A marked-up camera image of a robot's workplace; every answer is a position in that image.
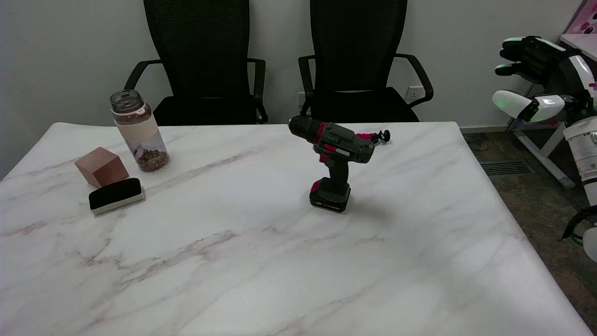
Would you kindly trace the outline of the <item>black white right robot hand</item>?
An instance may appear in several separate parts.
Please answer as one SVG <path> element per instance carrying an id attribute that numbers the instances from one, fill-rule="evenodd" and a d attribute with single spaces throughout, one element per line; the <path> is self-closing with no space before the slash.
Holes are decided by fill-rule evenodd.
<path id="1" fill-rule="evenodd" d="M 493 104 L 513 119 L 538 123 L 565 111 L 567 116 L 591 116 L 596 110 L 596 78 L 580 49 L 564 48 L 538 36 L 512 37 L 502 42 L 495 74 L 518 75 L 542 86 L 543 94 L 526 97 L 498 90 Z"/>

